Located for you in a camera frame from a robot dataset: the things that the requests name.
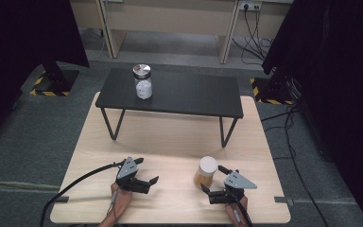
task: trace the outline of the jar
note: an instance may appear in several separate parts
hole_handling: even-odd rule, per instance
[[[147,99],[152,96],[151,68],[146,64],[137,64],[132,69],[134,73],[137,96]]]
[[[214,178],[214,173],[217,170],[217,161],[215,158],[205,156],[199,161],[199,169],[194,175],[194,184],[201,188],[201,184],[210,187]]]

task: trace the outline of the light wood tabletop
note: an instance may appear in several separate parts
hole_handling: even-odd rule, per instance
[[[257,185],[245,189],[249,199],[248,212],[253,223],[287,223],[290,213],[267,138],[251,97],[242,96],[244,118],[233,131],[229,144],[219,141],[217,117],[175,113],[126,111],[117,140],[109,136],[104,118],[92,102],[73,157],[60,190],[80,176],[96,168],[121,162],[128,156],[144,158],[136,178],[142,181],[159,176],[148,194],[134,193],[129,209],[119,223],[231,223],[224,204],[210,204],[208,196],[194,185],[199,160],[212,156],[219,165],[239,169],[240,174]],[[121,110],[108,110],[117,122]],[[224,127],[232,124],[224,119]],[[111,202],[110,185],[118,168],[95,174],[77,184],[63,196],[67,203],[55,203],[51,220],[56,223],[99,223]],[[217,171],[211,191],[224,188],[226,175]]]

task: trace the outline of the yellow and black hazard tape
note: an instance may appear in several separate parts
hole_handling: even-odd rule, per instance
[[[254,99],[257,102],[262,103],[270,103],[270,104],[285,104],[285,105],[292,105],[293,101],[291,100],[291,97],[284,96],[284,97],[275,97],[275,98],[262,98],[261,94],[263,91],[263,87],[259,83],[260,79],[250,79],[252,90],[254,92]]]
[[[43,76],[45,75],[45,72],[42,72],[40,77],[37,79],[37,81],[34,83],[34,86],[30,92],[33,96],[68,96],[70,92],[56,92],[56,91],[37,91],[38,85],[43,81]]]

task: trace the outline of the desk leg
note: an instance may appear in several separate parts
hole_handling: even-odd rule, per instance
[[[101,108],[102,115],[104,115],[105,123],[107,124],[109,135],[111,136],[112,140],[116,140],[117,134],[119,133],[120,126],[122,125],[123,116],[125,115],[126,110],[122,110],[122,113],[120,114],[119,121],[117,122],[116,131],[113,134],[111,124],[109,123],[108,116],[106,115],[105,108]]]
[[[222,147],[225,148],[226,145],[228,144],[229,142],[229,139],[232,135],[232,132],[234,130],[234,126],[235,126],[235,123],[237,123],[237,118],[234,118],[233,119],[233,123],[231,125],[231,128],[229,129],[229,132],[228,132],[228,135],[226,136],[226,140],[224,139],[224,134],[223,134],[223,121],[222,121],[222,117],[220,116],[219,117],[219,124],[220,124],[220,139],[221,139],[221,143],[222,143]]]

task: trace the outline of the silver jar lid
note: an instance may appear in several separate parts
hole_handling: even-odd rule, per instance
[[[147,64],[137,64],[132,71],[136,79],[147,79],[151,76],[151,68]]]

